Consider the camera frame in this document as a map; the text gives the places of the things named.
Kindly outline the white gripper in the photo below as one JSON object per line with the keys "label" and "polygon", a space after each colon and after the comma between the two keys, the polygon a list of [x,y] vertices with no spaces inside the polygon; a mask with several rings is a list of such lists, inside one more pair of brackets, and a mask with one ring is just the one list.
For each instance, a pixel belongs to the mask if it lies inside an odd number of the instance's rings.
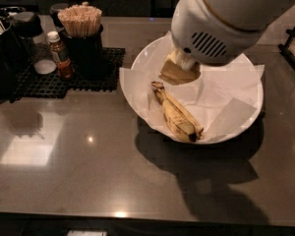
{"label": "white gripper", "polygon": [[171,22],[171,34],[178,49],[166,57],[159,77],[177,86],[200,76],[199,62],[210,66],[229,64],[253,46],[262,32],[228,26],[213,14],[205,0],[179,0]]}

